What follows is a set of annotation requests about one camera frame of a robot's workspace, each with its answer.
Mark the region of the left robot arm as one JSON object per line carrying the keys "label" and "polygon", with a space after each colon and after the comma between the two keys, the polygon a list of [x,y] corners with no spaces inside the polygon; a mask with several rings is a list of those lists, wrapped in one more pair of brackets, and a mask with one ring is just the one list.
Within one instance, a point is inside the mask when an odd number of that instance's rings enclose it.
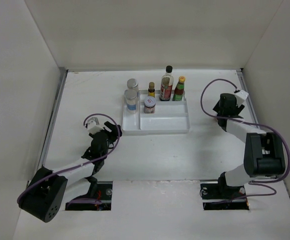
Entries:
{"label": "left robot arm", "polygon": [[97,210],[107,205],[111,198],[99,188],[94,175],[117,147],[122,137],[121,126],[107,121],[100,127],[95,117],[85,126],[92,141],[82,157],[58,170],[41,167],[18,197],[20,209],[48,223],[60,209],[90,206]]}

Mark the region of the green yellow cap sauce bottle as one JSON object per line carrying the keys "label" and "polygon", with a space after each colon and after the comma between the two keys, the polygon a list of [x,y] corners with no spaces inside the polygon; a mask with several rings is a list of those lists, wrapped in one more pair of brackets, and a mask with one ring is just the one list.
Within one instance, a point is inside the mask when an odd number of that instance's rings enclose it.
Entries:
{"label": "green yellow cap sauce bottle", "polygon": [[184,76],[180,76],[178,79],[178,83],[174,89],[173,99],[172,101],[181,101],[184,94],[184,85],[186,78]]}

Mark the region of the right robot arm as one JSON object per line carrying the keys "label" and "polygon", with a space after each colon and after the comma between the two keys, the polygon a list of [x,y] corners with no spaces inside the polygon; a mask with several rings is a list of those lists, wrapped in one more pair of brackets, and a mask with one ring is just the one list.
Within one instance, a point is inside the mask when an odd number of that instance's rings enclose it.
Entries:
{"label": "right robot arm", "polygon": [[238,93],[222,93],[213,108],[218,125],[245,144],[243,163],[233,170],[223,172],[216,190],[223,199],[243,195],[244,184],[255,179],[282,175],[286,170],[283,142],[274,132],[266,132],[253,125],[238,122],[244,109],[244,98]]}

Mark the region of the small yellow label bottle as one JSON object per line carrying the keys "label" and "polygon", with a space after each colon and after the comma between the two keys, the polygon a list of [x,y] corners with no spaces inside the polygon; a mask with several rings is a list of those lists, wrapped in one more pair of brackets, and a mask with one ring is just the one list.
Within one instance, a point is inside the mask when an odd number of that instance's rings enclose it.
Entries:
{"label": "small yellow label bottle", "polygon": [[154,84],[154,82],[149,82],[148,96],[155,97],[155,84]]}

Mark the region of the blue label shaker jar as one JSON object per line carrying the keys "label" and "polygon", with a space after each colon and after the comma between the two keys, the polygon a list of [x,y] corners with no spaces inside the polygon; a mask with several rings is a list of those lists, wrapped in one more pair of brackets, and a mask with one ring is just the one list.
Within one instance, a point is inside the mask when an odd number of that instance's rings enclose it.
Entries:
{"label": "blue label shaker jar", "polygon": [[124,92],[124,97],[127,105],[127,110],[135,114],[138,110],[138,93],[133,89],[127,89]]}
{"label": "blue label shaker jar", "polygon": [[127,81],[127,87],[129,89],[135,90],[136,92],[139,91],[139,87],[138,87],[138,81],[135,78],[130,78]]}

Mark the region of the tall black cap oil bottle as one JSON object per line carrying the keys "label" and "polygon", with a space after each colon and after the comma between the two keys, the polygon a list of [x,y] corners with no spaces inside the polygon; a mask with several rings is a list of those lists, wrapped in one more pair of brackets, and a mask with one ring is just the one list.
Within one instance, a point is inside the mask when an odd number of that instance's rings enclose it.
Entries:
{"label": "tall black cap oil bottle", "polygon": [[173,67],[166,66],[166,72],[161,79],[160,96],[161,101],[169,101],[171,98],[174,78],[172,76]]}

